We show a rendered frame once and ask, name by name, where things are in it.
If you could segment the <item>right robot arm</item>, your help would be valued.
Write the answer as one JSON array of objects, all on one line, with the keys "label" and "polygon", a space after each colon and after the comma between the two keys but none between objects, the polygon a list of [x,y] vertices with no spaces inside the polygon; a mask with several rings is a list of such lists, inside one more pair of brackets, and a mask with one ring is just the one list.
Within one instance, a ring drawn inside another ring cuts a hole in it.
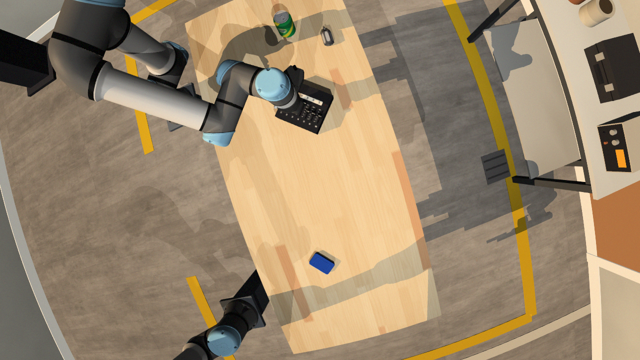
[{"label": "right robot arm", "polygon": [[246,333],[258,323],[258,312],[248,301],[230,301],[222,319],[205,332],[190,338],[173,360],[214,360],[233,355]]}]

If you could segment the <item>black lighting desk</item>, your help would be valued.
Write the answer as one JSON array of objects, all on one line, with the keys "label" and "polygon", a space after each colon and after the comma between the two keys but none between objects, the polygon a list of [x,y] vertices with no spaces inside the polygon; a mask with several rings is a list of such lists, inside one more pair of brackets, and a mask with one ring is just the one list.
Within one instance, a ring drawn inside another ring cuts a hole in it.
[{"label": "black lighting desk", "polygon": [[318,135],[334,96],[306,84],[301,85],[298,94],[304,102],[301,113],[282,112],[278,109],[275,117]]}]

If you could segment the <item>green and yellow drink can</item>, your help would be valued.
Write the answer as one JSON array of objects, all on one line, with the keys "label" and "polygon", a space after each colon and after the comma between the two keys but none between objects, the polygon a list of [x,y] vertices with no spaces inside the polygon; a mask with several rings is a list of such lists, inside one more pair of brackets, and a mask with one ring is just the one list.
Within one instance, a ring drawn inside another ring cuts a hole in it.
[{"label": "green and yellow drink can", "polygon": [[273,22],[279,34],[283,38],[290,38],[296,32],[293,19],[291,18],[290,13],[286,12],[285,10],[279,10],[278,12],[276,12],[273,18]]}]

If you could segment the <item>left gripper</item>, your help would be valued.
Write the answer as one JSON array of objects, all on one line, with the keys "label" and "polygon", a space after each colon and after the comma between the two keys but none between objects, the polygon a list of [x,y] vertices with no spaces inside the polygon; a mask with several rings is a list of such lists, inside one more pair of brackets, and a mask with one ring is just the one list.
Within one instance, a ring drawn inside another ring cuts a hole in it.
[{"label": "left gripper", "polygon": [[279,109],[284,113],[294,113],[301,114],[304,102],[301,100],[300,95],[298,94],[301,86],[304,82],[304,69],[298,68],[295,64],[290,65],[285,69],[284,73],[288,76],[291,84],[294,87],[294,96],[291,101],[286,105],[274,105],[274,109]]}]

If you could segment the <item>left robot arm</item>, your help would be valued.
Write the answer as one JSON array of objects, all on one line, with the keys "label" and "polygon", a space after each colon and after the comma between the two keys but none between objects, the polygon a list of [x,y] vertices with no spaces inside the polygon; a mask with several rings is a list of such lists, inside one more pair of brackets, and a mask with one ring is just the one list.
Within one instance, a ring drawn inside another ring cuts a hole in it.
[{"label": "left robot arm", "polygon": [[[290,78],[275,67],[224,60],[215,103],[196,98],[179,80],[189,53],[171,41],[158,42],[131,22],[126,0],[64,0],[48,43],[50,63],[72,91],[88,100],[107,100],[203,132],[202,139],[227,147],[250,96],[285,106],[294,97]],[[117,50],[146,65],[147,79],[115,69],[103,60]]]}]

